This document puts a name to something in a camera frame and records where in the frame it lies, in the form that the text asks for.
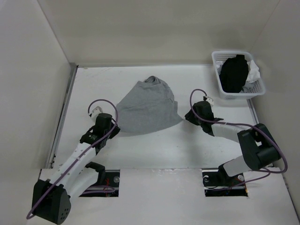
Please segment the grey tank top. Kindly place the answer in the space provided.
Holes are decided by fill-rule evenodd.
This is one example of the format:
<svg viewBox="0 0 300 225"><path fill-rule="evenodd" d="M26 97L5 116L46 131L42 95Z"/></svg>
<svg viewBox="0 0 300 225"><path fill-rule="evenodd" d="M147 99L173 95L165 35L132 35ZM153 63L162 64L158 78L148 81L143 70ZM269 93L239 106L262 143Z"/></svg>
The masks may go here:
<svg viewBox="0 0 300 225"><path fill-rule="evenodd" d="M143 82L138 81L116 108L118 126L124 133L153 133L182 121L171 88L156 76L150 76Z"/></svg>

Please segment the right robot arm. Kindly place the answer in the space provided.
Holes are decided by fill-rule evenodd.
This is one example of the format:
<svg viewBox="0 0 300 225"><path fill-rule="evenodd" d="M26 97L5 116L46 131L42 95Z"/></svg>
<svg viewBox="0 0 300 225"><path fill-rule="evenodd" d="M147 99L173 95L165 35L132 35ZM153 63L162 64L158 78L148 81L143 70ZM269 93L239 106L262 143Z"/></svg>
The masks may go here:
<svg viewBox="0 0 300 225"><path fill-rule="evenodd" d="M241 156L221 164L218 171L209 176L216 185L228 186L234 178L248 171L271 174L272 171L265 167L282 158L279 147L264 124L226 123L214 116L206 100L193 104L185 120L200 126L210 136L222 137L240 145Z"/></svg>

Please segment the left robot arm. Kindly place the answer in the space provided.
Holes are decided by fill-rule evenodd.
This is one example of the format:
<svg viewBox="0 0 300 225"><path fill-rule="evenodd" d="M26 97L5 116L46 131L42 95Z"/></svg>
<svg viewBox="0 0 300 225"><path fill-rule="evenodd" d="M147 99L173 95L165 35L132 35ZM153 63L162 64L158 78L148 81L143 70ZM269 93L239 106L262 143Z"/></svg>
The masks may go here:
<svg viewBox="0 0 300 225"><path fill-rule="evenodd" d="M100 113L95 125L81 137L66 162L50 178L36 182L32 208L26 218L37 216L56 225L62 224L70 213L74 199L90 186L104 184L105 167L92 160L119 131L112 115Z"/></svg>

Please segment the black tank top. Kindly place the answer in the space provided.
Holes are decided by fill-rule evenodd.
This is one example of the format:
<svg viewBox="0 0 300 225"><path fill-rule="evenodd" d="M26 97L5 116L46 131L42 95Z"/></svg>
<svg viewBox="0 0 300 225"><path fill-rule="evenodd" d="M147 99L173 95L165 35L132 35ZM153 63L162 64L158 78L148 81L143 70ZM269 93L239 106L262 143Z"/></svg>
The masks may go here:
<svg viewBox="0 0 300 225"><path fill-rule="evenodd" d="M222 65L220 82L226 93L239 93L248 77L248 64L244 55L228 58Z"/></svg>

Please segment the white tank top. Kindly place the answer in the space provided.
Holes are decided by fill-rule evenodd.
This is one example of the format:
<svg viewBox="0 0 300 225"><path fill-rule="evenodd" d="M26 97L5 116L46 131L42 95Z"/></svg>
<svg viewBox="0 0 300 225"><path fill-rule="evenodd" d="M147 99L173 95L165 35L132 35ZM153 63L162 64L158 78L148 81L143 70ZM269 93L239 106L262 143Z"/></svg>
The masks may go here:
<svg viewBox="0 0 300 225"><path fill-rule="evenodd" d="M224 62L222 62L222 61L216 62L216 68L217 68L217 72L218 72L219 76L220 76L220 72L221 72L221 68L222 68L223 64L224 64ZM254 87L255 82L261 78L260 72L259 72L259 67L255 64L255 62L253 60L251 60L251 61L247 61L247 64L248 64L249 72L248 72L248 76L246 79L246 83L242 87L242 90L240 93L249 92L249 90Z"/></svg>

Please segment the white plastic basket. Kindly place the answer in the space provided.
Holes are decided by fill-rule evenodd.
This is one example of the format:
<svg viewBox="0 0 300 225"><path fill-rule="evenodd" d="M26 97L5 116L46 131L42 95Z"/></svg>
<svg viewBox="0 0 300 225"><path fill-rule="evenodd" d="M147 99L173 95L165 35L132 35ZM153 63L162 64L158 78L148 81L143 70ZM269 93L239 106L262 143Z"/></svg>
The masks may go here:
<svg viewBox="0 0 300 225"><path fill-rule="evenodd" d="M211 56L221 99L251 99L265 94L259 68L250 53L224 50Z"/></svg>

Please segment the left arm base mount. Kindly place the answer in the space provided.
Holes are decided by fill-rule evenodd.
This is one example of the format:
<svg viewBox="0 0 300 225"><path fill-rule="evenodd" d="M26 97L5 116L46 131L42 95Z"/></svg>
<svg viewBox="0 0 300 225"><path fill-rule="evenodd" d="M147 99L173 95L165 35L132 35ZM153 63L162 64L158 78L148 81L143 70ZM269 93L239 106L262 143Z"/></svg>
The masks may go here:
<svg viewBox="0 0 300 225"><path fill-rule="evenodd" d="M104 165L90 162L86 168L97 173L97 181L88 187L80 197L118 197L120 170L106 170Z"/></svg>

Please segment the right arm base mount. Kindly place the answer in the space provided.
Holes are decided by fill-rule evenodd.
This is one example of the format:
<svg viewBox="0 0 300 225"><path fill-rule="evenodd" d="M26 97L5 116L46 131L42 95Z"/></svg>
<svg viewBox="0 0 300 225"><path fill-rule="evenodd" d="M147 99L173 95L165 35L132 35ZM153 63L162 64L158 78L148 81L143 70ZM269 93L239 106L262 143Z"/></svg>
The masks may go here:
<svg viewBox="0 0 300 225"><path fill-rule="evenodd" d="M218 170L202 171L202 182L206 197L248 197L246 185L243 184L238 186L238 184L244 181L245 178L242 173L222 180L219 177Z"/></svg>

